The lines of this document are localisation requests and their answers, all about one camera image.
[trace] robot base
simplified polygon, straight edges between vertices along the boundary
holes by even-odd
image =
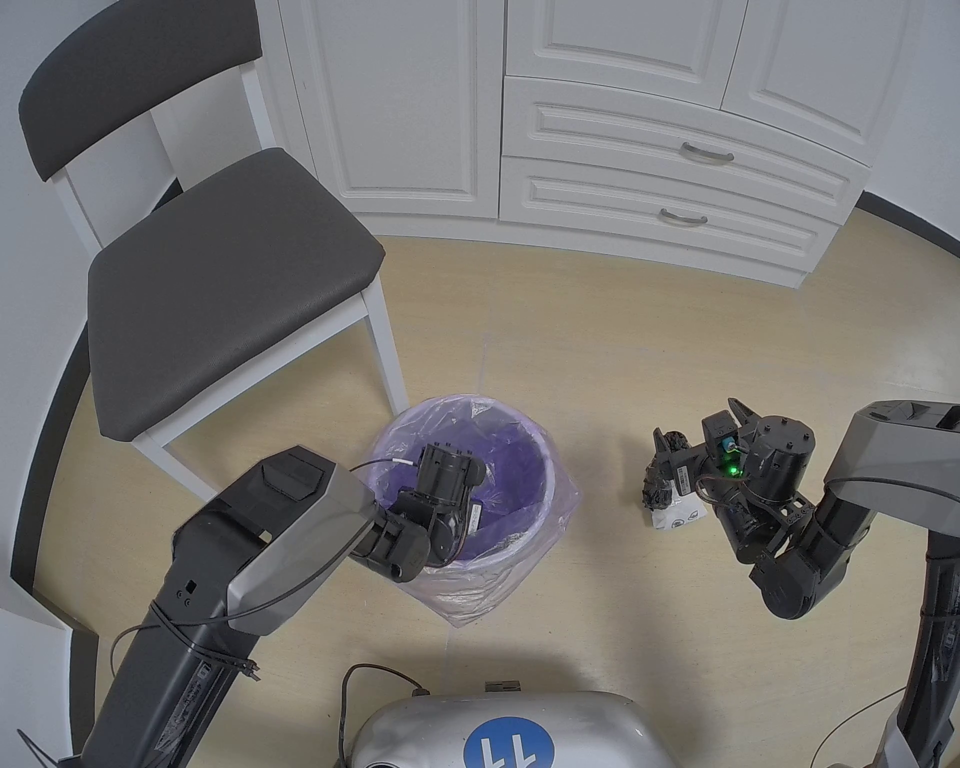
[[[640,707],[612,693],[420,696],[390,704],[351,768],[679,768]]]

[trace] trash bag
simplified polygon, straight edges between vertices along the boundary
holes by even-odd
[[[429,443],[450,443],[483,459],[487,477],[472,495],[483,512],[457,560],[427,567],[400,588],[462,627],[502,603],[560,540],[580,491],[542,427],[480,395],[435,397],[414,406],[380,433],[368,459],[416,462]],[[402,464],[374,464],[361,472],[384,507],[401,488],[417,483],[417,470]]]

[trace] metal handle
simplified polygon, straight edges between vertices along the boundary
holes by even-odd
[[[683,222],[684,224],[706,224],[707,217],[701,216],[699,219],[694,219],[692,216],[678,216],[676,213],[670,213],[666,208],[660,209],[660,216],[664,219],[669,219],[672,222]]]
[[[680,148],[685,152],[689,152],[691,155],[705,157],[708,160],[733,162],[733,152],[727,152],[725,155],[722,155],[719,152],[711,152],[710,150],[702,150],[700,147],[694,147],[689,141],[685,141]]]

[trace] white symbol on logo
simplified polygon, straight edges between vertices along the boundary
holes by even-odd
[[[488,738],[480,739],[480,750],[483,752],[483,768],[505,768],[507,758],[502,757],[497,762],[493,762],[493,750]],[[516,768],[527,768],[533,762],[537,761],[536,755],[529,757],[523,753],[523,740],[519,733],[514,733],[514,766]]]

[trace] logo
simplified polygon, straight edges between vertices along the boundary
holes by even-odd
[[[467,768],[550,768],[553,739],[522,717],[498,717],[474,729],[464,745]]]

